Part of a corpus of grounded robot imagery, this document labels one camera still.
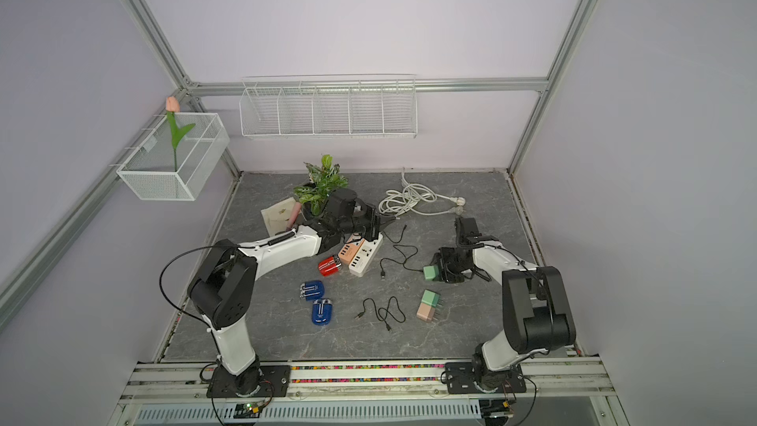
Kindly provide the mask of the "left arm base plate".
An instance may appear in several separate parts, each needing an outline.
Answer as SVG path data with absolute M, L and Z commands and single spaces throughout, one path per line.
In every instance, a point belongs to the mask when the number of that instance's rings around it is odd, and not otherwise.
M 290 384 L 292 368 L 287 364 L 251 366 L 234 376 L 217 367 L 210 380 L 207 398 L 283 398 Z

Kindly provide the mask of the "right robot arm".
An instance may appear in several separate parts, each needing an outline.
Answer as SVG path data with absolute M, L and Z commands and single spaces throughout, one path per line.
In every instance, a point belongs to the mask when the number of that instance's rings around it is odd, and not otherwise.
M 526 375 L 520 364 L 575 343 L 577 329 L 561 272 L 529 263 L 473 218 L 455 219 L 455 246 L 440 248 L 435 262 L 443 278 L 467 274 L 496 281 L 502 294 L 502 330 L 479 344 L 469 361 L 445 364 L 440 381 L 450 394 L 520 394 Z

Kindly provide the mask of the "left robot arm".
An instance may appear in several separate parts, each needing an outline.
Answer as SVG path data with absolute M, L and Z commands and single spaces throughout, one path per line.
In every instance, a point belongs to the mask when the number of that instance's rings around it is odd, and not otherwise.
M 171 306 L 202 323 L 214 339 L 218 366 L 209 398 L 276 395 L 276 386 L 262 373 L 246 321 L 259 278 L 296 260 L 325 254 L 344 244 L 348 236 L 374 242 L 394 220 L 352 189 L 337 189 L 327 197 L 321 214 L 294 229 L 257 242 L 222 240 L 199 247 L 206 256 L 187 287 L 197 313 L 193 315 L 176 303 Z

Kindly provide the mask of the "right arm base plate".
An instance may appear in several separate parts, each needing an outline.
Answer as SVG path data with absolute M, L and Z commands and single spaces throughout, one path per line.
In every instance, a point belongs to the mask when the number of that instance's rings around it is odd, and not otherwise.
M 491 372 L 472 361 L 447 362 L 440 376 L 449 394 L 522 394 L 526 378 L 520 366 Z

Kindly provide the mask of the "green charger adapter top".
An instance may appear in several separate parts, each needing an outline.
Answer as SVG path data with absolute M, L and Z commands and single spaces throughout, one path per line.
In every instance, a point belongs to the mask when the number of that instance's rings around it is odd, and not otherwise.
M 440 279 L 440 270 L 435 264 L 426 265 L 423 267 L 423 275 L 427 281 L 438 281 Z

